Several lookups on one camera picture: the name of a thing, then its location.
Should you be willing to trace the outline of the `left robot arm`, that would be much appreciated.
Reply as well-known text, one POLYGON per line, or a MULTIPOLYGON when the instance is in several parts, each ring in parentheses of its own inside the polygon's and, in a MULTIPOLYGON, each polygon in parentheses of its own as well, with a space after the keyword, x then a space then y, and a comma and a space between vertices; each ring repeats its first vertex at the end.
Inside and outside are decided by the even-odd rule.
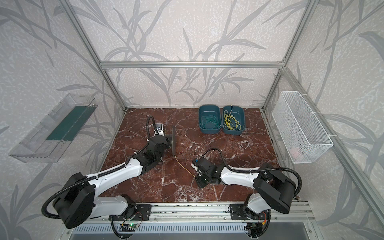
POLYGON ((166 135, 161 124, 154 123, 154 135, 148 134, 147 144, 122 164, 90 175, 76 173, 65 186, 42 205, 41 213, 49 219, 60 219, 73 229, 89 219, 121 216, 133 212, 135 202, 126 195, 101 197, 120 183, 144 175, 163 162, 168 149, 175 149, 176 131, 166 135))

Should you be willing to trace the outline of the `green circuit board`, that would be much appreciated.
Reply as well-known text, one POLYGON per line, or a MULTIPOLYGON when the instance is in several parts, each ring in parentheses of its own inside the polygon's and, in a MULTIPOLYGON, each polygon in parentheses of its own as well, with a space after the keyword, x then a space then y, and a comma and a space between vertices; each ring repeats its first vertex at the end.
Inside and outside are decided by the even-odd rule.
POLYGON ((135 232, 139 227, 140 223, 128 223, 128 224, 121 224, 119 226, 120 232, 135 232))

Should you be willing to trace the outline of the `pink object in basket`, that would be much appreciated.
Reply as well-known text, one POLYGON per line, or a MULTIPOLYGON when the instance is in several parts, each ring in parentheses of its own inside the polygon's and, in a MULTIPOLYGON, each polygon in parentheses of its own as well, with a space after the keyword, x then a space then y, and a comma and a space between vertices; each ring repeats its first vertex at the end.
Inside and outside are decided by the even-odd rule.
POLYGON ((298 148, 298 147, 292 147, 290 149, 290 154, 291 154, 291 157, 295 160, 295 161, 301 161, 303 159, 303 154, 301 152, 301 149, 298 148))

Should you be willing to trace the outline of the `right teal plastic bin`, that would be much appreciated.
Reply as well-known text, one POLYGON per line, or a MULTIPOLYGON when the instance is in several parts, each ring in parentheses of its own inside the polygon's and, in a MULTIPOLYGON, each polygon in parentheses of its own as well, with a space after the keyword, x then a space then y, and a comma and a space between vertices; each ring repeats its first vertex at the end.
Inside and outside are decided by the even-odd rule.
POLYGON ((228 105, 223 108, 223 132, 229 135, 240 135, 246 128, 245 111, 239 106, 228 105))

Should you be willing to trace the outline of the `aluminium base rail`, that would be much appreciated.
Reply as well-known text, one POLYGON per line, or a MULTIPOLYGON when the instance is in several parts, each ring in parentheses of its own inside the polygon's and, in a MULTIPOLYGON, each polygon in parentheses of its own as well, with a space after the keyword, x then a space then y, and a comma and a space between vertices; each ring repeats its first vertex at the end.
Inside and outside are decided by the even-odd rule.
POLYGON ((323 236, 308 202, 296 202, 291 205, 289 214, 281 214, 268 210, 249 219, 245 217, 243 203, 147 203, 138 206, 139 213, 126 221, 121 217, 114 218, 114 227, 110 218, 103 216, 87 220, 74 229, 62 227, 58 240, 69 240, 80 234, 112 234, 117 232, 121 237, 139 234, 243 234, 244 236, 259 234, 267 230, 267 234, 278 231, 277 224, 285 228, 283 233, 294 238, 301 233, 309 240, 321 240, 323 236), (140 223, 135 232, 120 232, 121 224, 140 223))

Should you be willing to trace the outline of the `clear plastic wall tray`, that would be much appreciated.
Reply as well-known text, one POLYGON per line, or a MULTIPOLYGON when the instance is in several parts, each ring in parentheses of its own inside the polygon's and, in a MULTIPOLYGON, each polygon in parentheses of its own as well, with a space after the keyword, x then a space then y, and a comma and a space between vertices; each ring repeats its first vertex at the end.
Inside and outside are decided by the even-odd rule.
POLYGON ((67 94, 9 155, 24 163, 56 163, 98 105, 94 97, 67 94))

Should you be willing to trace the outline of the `dark grey foam spool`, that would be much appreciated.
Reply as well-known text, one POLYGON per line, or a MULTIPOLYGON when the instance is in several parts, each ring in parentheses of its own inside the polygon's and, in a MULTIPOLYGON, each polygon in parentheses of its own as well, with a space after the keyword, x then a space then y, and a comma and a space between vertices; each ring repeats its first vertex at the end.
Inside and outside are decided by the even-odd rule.
POLYGON ((175 126, 172 127, 172 142, 171 142, 171 148, 172 148, 172 156, 175 158, 175 148, 176 148, 176 129, 175 126))

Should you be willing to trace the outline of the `teal plastic bin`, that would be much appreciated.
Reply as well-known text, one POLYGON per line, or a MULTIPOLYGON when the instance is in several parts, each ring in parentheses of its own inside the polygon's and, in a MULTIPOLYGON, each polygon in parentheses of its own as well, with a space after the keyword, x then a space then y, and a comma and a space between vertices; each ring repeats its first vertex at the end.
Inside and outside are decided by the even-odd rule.
POLYGON ((216 105, 199 107, 199 127, 203 134, 217 134, 222 128, 222 115, 216 105))
POLYGON ((246 128, 245 111, 239 106, 228 105, 223 108, 223 132, 229 135, 240 135, 246 128))

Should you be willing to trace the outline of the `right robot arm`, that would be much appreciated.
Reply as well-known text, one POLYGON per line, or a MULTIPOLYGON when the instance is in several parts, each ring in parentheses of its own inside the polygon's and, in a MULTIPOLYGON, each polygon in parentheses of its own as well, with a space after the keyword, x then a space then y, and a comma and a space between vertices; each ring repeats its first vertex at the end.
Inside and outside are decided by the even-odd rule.
POLYGON ((274 168, 268 163, 251 169, 229 166, 218 148, 208 149, 199 159, 193 160, 191 166, 197 172, 195 179, 201 189, 209 184, 237 185, 254 189, 256 192, 247 197, 243 206, 245 217, 249 219, 266 213, 267 210, 288 214, 293 199, 303 185, 301 176, 290 168, 274 168), (210 151, 219 152, 222 165, 214 165, 205 158, 210 151))

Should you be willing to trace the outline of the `aluminium frame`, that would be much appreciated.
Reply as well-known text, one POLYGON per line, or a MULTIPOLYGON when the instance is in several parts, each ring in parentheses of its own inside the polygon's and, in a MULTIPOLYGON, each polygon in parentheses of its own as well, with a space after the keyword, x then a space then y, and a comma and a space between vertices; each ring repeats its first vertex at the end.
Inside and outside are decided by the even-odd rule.
MULTIPOLYGON (((274 83, 268 93, 266 102, 268 103, 272 97, 273 92, 276 90, 277 85, 281 77, 285 77, 290 83, 290 86, 303 97, 304 102, 308 104, 312 111, 319 113, 319 109, 308 95, 307 91, 298 82, 298 79, 294 76, 292 71, 288 67, 288 63, 294 54, 295 48, 299 44, 300 38, 305 32, 306 27, 309 25, 310 20, 315 13, 315 9, 319 4, 318 1, 308 1, 305 7, 304 15, 302 16, 299 26, 294 33, 293 39, 288 48, 288 52, 281 61, 277 62, 102 62, 100 61, 94 47, 86 35, 86 32, 77 17, 77 14, 71 5, 70 1, 59 1, 61 12, 68 18, 71 25, 75 29, 81 42, 86 47, 87 53, 91 56, 93 63, 96 66, 96 71, 102 76, 104 83, 112 91, 115 98, 117 98, 121 108, 127 109, 127 105, 124 103, 121 95, 117 92, 116 87, 108 77, 106 68, 166 68, 166 69, 278 69, 278 75, 274 80, 274 83)), ((348 152, 346 146, 342 143, 339 136, 337 136, 334 129, 329 125, 326 118, 322 114, 318 114, 318 120, 324 127, 325 131, 330 134, 334 140, 333 151, 338 158, 339 162, 345 169, 345 173, 351 178, 359 190, 361 196, 364 198, 367 205, 371 208, 372 212, 378 219, 380 224, 384 223, 384 199, 373 186, 369 178, 364 174, 363 170, 358 166, 357 162, 353 159, 352 155, 348 152)))

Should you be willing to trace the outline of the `left teal plastic bin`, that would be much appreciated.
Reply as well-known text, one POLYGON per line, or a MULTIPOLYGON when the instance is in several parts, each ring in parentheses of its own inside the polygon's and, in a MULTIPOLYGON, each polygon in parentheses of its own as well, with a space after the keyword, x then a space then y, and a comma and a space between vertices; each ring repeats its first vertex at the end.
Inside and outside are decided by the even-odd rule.
POLYGON ((203 134, 217 134, 222 128, 222 115, 216 105, 199 107, 199 127, 203 134))

